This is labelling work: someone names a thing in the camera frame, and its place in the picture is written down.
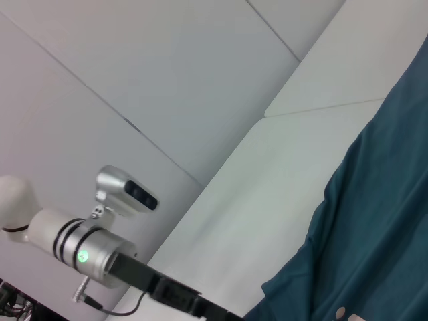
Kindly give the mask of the teal t-shirt with pink lettering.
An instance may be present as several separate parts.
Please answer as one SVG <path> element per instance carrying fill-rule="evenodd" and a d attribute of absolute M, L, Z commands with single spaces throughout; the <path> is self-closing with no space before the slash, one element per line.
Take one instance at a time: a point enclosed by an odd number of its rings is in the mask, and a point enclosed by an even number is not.
<path fill-rule="evenodd" d="M 428 37 L 245 321 L 428 321 Z"/>

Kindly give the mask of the silver connector plug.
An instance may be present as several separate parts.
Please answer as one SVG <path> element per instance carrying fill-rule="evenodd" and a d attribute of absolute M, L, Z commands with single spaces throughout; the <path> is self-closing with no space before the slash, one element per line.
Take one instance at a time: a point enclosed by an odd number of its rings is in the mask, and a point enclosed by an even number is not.
<path fill-rule="evenodd" d="M 84 297 L 84 292 L 89 282 L 90 282 L 90 277 L 85 276 L 82 282 L 80 283 L 80 285 L 78 286 L 78 288 L 76 289 L 76 291 L 74 292 L 74 295 L 72 296 L 72 300 L 75 303 L 78 303 Z"/>

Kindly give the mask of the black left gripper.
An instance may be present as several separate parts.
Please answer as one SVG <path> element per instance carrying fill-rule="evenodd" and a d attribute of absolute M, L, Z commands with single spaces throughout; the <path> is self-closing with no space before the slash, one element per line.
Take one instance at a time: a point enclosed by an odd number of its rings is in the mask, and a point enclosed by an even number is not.
<path fill-rule="evenodd" d="M 112 275 L 146 292 L 153 300 L 206 321 L 244 321 L 229 310 L 202 297 L 190 288 L 124 254 L 112 264 Z"/>

